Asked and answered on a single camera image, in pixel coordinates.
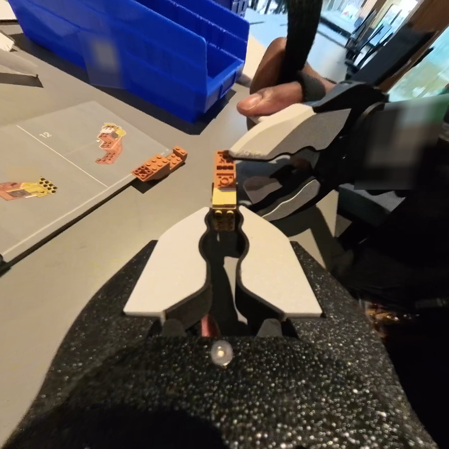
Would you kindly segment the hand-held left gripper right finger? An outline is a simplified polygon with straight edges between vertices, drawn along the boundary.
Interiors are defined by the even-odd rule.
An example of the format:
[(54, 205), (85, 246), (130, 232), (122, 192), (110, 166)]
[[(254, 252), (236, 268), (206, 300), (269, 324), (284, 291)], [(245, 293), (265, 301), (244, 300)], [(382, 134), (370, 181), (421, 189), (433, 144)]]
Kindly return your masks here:
[(289, 238), (247, 207), (239, 212), (245, 244), (236, 274), (236, 286), (243, 293), (236, 299), (241, 313), (249, 317), (259, 308), (262, 320), (280, 321), (321, 317), (322, 308)]

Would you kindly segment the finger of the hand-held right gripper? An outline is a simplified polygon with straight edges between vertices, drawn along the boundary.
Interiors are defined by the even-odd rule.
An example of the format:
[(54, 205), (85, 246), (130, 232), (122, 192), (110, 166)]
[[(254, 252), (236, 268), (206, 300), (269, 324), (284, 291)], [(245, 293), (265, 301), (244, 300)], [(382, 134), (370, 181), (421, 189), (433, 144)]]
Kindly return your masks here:
[(243, 189), (251, 211), (267, 221), (277, 221), (316, 205), (334, 188), (315, 177), (251, 177)]
[(271, 161), (311, 147), (327, 148), (343, 129), (351, 109), (322, 113), (305, 104), (293, 104), (259, 122), (228, 151), (238, 160)]

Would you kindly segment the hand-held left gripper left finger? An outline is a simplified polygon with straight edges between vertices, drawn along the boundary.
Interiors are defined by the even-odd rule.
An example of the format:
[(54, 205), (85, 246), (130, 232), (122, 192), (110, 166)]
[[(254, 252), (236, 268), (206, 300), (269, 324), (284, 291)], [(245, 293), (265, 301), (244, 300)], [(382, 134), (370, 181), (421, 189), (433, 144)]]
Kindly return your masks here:
[(209, 231), (203, 207), (166, 230), (129, 296), (127, 316), (198, 322), (211, 307), (210, 267), (201, 253)]

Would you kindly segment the tan and brown toy brick model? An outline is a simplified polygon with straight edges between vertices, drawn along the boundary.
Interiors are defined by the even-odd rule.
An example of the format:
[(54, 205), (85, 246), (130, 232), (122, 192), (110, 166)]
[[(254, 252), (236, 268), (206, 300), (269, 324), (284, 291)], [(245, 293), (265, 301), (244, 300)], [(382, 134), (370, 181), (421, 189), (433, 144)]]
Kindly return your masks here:
[(227, 150), (215, 152), (212, 180), (212, 222), (217, 232), (234, 231), (238, 210), (236, 163)]

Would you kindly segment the person's right hand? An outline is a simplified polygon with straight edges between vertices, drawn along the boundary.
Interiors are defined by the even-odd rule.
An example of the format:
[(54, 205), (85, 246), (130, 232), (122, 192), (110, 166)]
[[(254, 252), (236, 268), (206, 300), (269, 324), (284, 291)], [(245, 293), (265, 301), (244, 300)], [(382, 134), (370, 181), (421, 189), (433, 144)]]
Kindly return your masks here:
[(267, 47), (252, 78), (249, 96), (237, 104), (241, 115), (269, 116), (311, 99), (312, 87), (318, 88), (318, 98), (322, 98), (336, 86), (335, 82), (321, 76), (308, 63), (296, 72), (291, 82), (280, 83), (286, 43), (286, 37), (278, 37)]

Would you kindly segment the brown toy brick hull piece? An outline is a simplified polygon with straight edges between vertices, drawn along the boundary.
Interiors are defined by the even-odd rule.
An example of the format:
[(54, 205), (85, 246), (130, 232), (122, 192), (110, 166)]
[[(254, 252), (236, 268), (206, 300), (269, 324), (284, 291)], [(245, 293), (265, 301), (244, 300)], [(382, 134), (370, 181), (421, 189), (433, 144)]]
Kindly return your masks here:
[(179, 146), (175, 146), (170, 153), (156, 154), (131, 172), (136, 179), (147, 181), (159, 181), (179, 169), (186, 162), (188, 152)]

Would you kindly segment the wooden pillar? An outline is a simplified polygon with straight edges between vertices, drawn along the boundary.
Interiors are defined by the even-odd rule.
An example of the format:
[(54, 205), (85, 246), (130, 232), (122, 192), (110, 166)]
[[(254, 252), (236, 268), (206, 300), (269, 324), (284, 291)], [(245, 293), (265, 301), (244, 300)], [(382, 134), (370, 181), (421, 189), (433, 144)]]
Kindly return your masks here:
[(389, 91), (408, 71), (424, 59), (426, 51), (446, 30), (449, 25), (449, 2), (447, 0), (419, 1), (416, 8), (407, 17), (405, 25), (408, 25), (413, 31), (429, 32), (431, 38), (410, 56), (400, 70), (379, 85), (383, 92)]

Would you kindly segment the blue plastic storage bin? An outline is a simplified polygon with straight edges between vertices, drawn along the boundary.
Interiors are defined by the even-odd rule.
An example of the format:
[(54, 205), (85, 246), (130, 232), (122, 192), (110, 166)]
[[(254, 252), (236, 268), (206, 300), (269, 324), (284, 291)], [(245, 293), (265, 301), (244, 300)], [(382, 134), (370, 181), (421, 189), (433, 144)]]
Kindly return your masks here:
[(215, 1), (139, 0), (138, 3), (177, 25), (192, 31), (244, 64), (249, 38), (249, 22)]
[(115, 87), (195, 122), (244, 64), (133, 0), (10, 1), (25, 36)]

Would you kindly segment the grey instruction booklet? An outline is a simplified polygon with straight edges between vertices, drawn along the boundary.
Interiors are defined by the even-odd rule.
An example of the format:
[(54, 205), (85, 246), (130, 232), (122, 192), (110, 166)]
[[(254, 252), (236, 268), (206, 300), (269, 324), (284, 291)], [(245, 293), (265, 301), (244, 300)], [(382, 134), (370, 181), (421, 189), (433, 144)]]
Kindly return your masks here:
[(171, 150), (95, 101), (1, 127), (1, 262), (11, 264)]

